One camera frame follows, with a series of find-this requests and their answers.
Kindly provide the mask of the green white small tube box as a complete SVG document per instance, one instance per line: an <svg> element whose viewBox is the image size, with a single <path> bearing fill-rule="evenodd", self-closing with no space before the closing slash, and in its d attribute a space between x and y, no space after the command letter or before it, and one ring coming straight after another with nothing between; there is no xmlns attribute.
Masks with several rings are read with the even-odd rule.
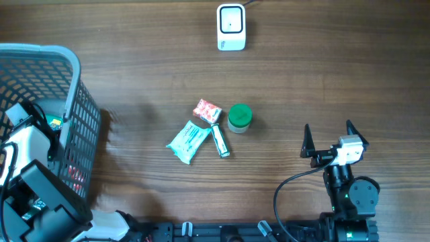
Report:
<svg viewBox="0 0 430 242"><path fill-rule="evenodd" d="M221 158L228 157L230 155L230 151L226 145L226 141L224 139L223 133L219 127L219 124L211 125L212 129L212 137L216 144L216 148L218 150L218 154Z"/></svg>

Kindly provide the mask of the red patterned small box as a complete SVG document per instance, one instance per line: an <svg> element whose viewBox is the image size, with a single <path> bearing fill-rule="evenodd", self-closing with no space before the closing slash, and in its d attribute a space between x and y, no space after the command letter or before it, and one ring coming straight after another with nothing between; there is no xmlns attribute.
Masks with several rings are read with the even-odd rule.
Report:
<svg viewBox="0 0 430 242"><path fill-rule="evenodd" d="M201 99L193 109L193 115L195 117L198 117L209 124L217 123L221 113L221 108L204 99Z"/></svg>

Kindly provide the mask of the green glove package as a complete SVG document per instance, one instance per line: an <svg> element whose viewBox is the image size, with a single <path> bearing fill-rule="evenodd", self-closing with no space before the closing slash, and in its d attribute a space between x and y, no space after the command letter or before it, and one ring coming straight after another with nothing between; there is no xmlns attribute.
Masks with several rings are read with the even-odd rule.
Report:
<svg viewBox="0 0 430 242"><path fill-rule="evenodd" d="M63 122L63 119L61 117L47 114L46 115L46 121L47 121L47 124L49 125L49 127L51 127L51 129L53 131L62 130L64 122Z"/></svg>

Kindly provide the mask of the mint wet wipes pack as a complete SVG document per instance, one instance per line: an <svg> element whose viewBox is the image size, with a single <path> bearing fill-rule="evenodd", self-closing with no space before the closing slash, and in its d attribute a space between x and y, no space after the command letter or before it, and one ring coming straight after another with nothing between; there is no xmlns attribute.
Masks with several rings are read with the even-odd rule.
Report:
<svg viewBox="0 0 430 242"><path fill-rule="evenodd" d="M210 133L210 128L201 128L189 120L166 147L170 148L183 163L189 165Z"/></svg>

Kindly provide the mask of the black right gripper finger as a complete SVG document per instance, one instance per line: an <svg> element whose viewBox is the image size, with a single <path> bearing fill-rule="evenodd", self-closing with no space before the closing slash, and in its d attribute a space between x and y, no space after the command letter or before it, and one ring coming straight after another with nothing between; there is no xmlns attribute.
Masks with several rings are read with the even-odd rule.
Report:
<svg viewBox="0 0 430 242"><path fill-rule="evenodd" d="M301 158L310 158L316 156L316 150L314 146L314 141L312 139L312 133L310 131L309 124L304 126L304 139L302 143L302 148L300 151Z"/></svg>
<svg viewBox="0 0 430 242"><path fill-rule="evenodd" d="M361 142L363 143L363 147L367 148L369 146L369 142L361 135L361 133L354 127L352 121L347 120L346 121L346 127L347 127L347 134L348 135L358 135L358 137L361 139Z"/></svg>

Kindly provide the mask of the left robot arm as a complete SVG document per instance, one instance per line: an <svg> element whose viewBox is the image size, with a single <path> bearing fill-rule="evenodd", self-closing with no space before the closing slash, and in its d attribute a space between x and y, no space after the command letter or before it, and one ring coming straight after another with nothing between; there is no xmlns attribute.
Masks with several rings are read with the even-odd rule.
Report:
<svg viewBox="0 0 430 242"><path fill-rule="evenodd" d="M6 115L13 128L1 144L2 241L153 241L129 214L92 211L48 169L59 141L38 104L17 103Z"/></svg>

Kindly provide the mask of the green lidded jar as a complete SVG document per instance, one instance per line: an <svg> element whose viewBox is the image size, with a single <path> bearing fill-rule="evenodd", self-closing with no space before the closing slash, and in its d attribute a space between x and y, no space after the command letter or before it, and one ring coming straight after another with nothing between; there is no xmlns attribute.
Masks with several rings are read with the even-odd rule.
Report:
<svg viewBox="0 0 430 242"><path fill-rule="evenodd" d="M235 104L228 113L228 127L234 133L244 133L248 130L253 118L253 112L247 104Z"/></svg>

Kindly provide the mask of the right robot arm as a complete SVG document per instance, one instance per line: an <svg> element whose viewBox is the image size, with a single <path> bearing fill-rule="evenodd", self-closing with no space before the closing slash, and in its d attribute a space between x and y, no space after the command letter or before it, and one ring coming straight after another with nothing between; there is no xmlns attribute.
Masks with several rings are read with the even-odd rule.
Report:
<svg viewBox="0 0 430 242"><path fill-rule="evenodd" d="M327 150L316 150L309 125L304 127L301 158L310 158L312 168L324 170L323 181L331 201L332 211L323 212L317 220L317 241L362 241L380 239L372 220L376 215L380 185L366 176L355 177L352 165L363 159L369 142L350 120L347 134Z"/></svg>

